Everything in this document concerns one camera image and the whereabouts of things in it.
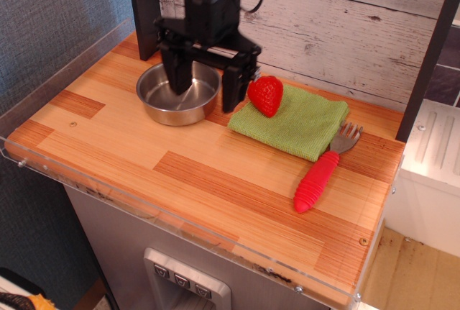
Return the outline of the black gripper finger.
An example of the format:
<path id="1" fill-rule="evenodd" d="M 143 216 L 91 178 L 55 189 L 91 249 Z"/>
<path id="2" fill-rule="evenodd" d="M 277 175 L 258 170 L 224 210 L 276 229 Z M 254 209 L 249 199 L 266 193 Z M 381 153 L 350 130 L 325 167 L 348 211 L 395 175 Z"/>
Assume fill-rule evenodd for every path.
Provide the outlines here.
<path id="1" fill-rule="evenodd" d="M 234 66 L 224 70 L 222 78 L 222 109 L 224 113 L 231 113 L 246 96 L 250 82 L 250 74 Z"/>
<path id="2" fill-rule="evenodd" d="M 185 93 L 192 84 L 193 61 L 183 50 L 162 46 L 160 52 L 172 91 L 177 95 Z"/>

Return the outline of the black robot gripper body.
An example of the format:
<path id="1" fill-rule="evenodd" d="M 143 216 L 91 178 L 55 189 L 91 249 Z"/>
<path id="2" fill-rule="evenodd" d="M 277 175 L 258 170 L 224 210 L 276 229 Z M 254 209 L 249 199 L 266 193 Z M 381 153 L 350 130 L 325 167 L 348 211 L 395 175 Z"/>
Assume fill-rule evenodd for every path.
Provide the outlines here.
<path id="1" fill-rule="evenodd" d="M 183 50 L 192 60 L 225 69 L 229 65 L 257 73 L 260 47 L 239 32 L 240 11 L 256 12 L 241 6 L 241 0 L 184 0 L 185 17 L 158 17 L 160 47 Z"/>

